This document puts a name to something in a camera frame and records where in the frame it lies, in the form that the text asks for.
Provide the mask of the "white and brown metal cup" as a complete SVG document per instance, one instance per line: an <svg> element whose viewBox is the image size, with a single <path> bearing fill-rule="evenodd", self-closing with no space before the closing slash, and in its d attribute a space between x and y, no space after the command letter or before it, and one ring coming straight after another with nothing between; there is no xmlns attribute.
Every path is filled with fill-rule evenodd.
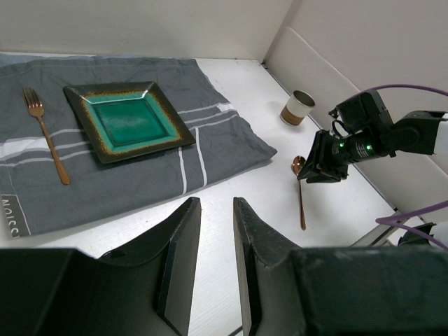
<svg viewBox="0 0 448 336"><path fill-rule="evenodd" d="M280 113L280 117L285 123L298 126L315 105L316 102L311 95L301 90L295 90L288 98Z"/></svg>

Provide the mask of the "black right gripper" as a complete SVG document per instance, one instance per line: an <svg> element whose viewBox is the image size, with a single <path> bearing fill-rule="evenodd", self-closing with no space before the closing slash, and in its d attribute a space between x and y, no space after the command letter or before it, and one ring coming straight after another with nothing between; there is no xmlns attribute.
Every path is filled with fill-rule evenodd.
<svg viewBox="0 0 448 336"><path fill-rule="evenodd" d="M378 91L368 90L338 104L335 110L347 135L334 140L328 154L331 169L325 169L323 154L329 131L315 134L311 150L298 178L308 183L336 183L354 163L395 156L391 116Z"/></svg>

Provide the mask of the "copper spoon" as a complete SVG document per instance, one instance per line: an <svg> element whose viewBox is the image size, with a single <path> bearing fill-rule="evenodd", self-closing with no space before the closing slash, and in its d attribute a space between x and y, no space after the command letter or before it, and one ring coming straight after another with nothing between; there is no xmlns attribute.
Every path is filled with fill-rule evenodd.
<svg viewBox="0 0 448 336"><path fill-rule="evenodd" d="M291 165L291 169L293 170L293 173L296 175L297 178L297 185L298 185L298 198L299 198L299 207L300 207L300 227L302 230L306 230L306 220L305 220L305 210L304 210L304 204L303 204L303 197L302 197L302 185L301 180L298 178L300 175L300 172L302 168L305 165L305 158L301 155L296 156L293 159L293 163Z"/></svg>

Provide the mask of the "grey striped cloth placemat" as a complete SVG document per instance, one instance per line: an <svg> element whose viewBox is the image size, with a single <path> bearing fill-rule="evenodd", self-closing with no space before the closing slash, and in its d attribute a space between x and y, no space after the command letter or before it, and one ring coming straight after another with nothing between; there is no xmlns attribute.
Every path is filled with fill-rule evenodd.
<svg viewBox="0 0 448 336"><path fill-rule="evenodd" d="M275 153L194 59L1 56L1 208L13 237L169 200Z"/></svg>

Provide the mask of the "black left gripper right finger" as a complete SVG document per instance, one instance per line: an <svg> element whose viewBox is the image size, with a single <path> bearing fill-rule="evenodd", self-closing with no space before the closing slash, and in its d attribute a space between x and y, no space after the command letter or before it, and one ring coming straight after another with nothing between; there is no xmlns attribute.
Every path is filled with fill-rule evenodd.
<svg viewBox="0 0 448 336"><path fill-rule="evenodd" d="M447 253L300 248L241 197L233 226L245 335L446 335Z"/></svg>

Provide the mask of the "copper fork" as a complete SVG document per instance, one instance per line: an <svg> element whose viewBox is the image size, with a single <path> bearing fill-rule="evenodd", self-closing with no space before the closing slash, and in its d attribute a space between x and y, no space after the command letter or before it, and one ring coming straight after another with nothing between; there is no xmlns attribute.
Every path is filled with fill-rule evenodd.
<svg viewBox="0 0 448 336"><path fill-rule="evenodd" d="M23 94L24 102L27 106L29 115L36 118L38 120L39 125L41 126L41 130L43 132L43 135L45 137L47 145L50 149L50 153L54 160L55 167L56 167L56 170L59 175L59 179L60 179L61 183L65 186L69 185L70 184L69 175L67 174L67 171L64 168L62 161L60 160L60 157L55 149L52 139L50 138L50 134L48 133L46 125L43 121L45 109L43 107L42 101L39 99L35 90L30 87L22 88L22 94Z"/></svg>

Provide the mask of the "green square ceramic plate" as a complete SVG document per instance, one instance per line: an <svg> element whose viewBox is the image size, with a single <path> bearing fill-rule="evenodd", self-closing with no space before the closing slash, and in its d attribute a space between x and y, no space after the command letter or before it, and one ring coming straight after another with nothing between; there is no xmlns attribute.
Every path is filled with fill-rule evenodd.
<svg viewBox="0 0 448 336"><path fill-rule="evenodd" d="M153 81L71 85L63 91L104 164L195 143Z"/></svg>

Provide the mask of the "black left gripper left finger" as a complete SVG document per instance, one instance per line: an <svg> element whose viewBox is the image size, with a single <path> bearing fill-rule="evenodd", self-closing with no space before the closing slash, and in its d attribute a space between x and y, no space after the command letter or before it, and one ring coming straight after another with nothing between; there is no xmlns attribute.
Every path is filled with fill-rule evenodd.
<svg viewBox="0 0 448 336"><path fill-rule="evenodd" d="M1 251L2 335L187 335L201 204L187 199L92 258L74 248Z"/></svg>

